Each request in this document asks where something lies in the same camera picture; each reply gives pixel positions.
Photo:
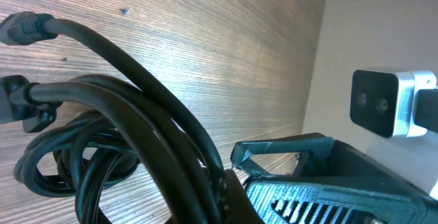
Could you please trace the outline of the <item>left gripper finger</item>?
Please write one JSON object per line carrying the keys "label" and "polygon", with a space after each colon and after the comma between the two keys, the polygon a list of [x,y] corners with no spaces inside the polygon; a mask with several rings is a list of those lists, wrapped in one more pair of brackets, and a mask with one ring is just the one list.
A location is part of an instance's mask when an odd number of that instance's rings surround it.
{"label": "left gripper finger", "polygon": [[224,175],[227,183],[224,222],[229,224],[264,224],[247,197],[235,172],[227,169],[224,171]]}

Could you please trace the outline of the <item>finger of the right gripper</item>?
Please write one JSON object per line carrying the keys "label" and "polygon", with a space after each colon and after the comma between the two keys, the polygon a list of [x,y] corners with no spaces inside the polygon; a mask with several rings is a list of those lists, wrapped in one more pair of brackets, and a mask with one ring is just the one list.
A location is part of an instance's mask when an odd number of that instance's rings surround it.
{"label": "finger of the right gripper", "polygon": [[231,153],[231,163],[250,176],[259,176],[271,175],[271,172],[253,160],[255,155],[273,159],[274,163],[285,159],[288,166],[293,159],[292,176],[317,176],[327,168],[333,145],[333,138],[319,133],[238,142]]}

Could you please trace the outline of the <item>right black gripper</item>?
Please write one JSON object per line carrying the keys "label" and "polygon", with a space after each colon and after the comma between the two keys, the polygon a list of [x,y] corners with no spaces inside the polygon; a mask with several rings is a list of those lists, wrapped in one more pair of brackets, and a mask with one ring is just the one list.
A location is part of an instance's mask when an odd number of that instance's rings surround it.
{"label": "right black gripper", "polygon": [[262,221],[437,223],[436,200],[358,149],[335,140],[328,160],[336,186],[249,183],[246,194]]}

